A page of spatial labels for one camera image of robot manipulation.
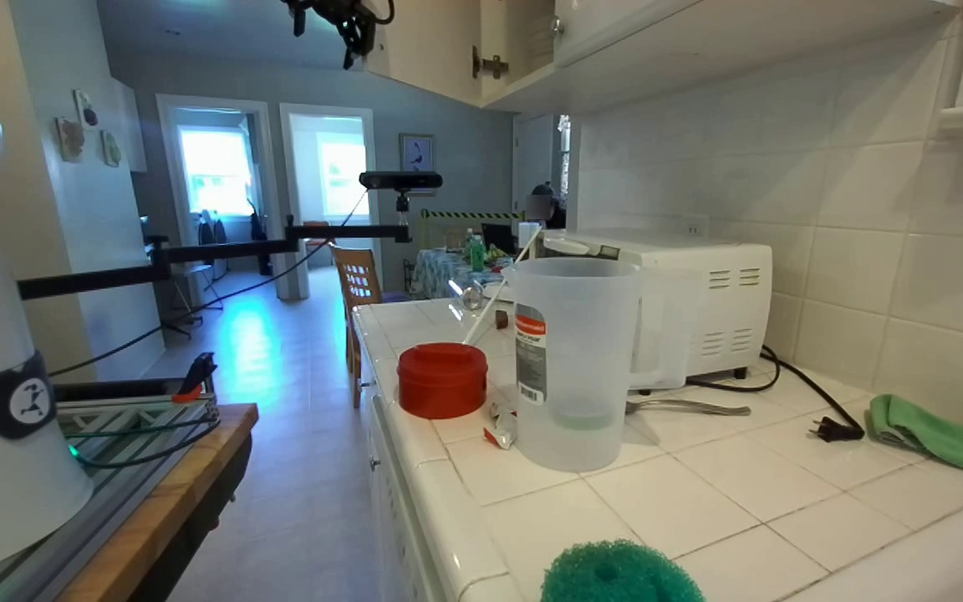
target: white microwave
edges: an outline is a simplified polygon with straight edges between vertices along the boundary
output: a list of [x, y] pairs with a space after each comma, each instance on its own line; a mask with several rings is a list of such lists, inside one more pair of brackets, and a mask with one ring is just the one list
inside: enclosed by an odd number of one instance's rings
[[772, 308], [772, 248], [647, 232], [546, 232], [540, 255], [578, 255], [643, 268], [633, 388], [746, 375]]

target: white tile countertop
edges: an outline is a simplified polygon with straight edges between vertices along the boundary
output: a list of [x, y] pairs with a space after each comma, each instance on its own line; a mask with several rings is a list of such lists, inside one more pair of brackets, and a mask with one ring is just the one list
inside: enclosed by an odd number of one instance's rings
[[[766, 394], [672, 390], [748, 406], [753, 415], [636, 412], [619, 459], [600, 471], [552, 471], [490, 445], [481, 412], [449, 422], [401, 412], [400, 356], [423, 340], [461, 340], [473, 318], [449, 301], [356, 313], [379, 388], [376, 415], [449, 598], [540, 598], [562, 548], [602, 537], [676, 558], [707, 598], [816, 598], [819, 587], [861, 575], [883, 548], [963, 514], [963, 471], [877, 441], [812, 437], [825, 400], [794, 375]], [[475, 337], [490, 358], [490, 394], [514, 394], [511, 337], [493, 318]], [[863, 415], [868, 390], [812, 379]]]

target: red lid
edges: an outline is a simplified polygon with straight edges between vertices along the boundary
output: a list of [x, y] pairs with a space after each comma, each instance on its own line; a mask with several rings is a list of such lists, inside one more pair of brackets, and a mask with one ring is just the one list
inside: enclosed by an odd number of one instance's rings
[[486, 356], [473, 345], [419, 345], [400, 361], [401, 408], [423, 419], [456, 419], [486, 400]]

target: tiled floor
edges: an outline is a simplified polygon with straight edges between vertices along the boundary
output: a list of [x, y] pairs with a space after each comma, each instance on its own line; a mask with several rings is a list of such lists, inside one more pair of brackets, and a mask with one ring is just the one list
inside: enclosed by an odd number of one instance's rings
[[[231, 273], [221, 294], [251, 286]], [[217, 398], [254, 400], [260, 422], [238, 497], [181, 575], [179, 602], [307, 598], [373, 602], [376, 524], [363, 419], [346, 375], [340, 292], [313, 270], [313, 297], [280, 303], [271, 288], [208, 311], [194, 340], [172, 336], [167, 375], [211, 347]]]

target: cup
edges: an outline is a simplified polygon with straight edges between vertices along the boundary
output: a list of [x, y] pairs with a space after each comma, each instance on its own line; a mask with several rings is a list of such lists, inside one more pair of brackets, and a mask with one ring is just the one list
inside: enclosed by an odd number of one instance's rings
[[595, 259], [508, 268], [527, 459], [590, 471], [619, 459], [639, 313], [639, 270]]

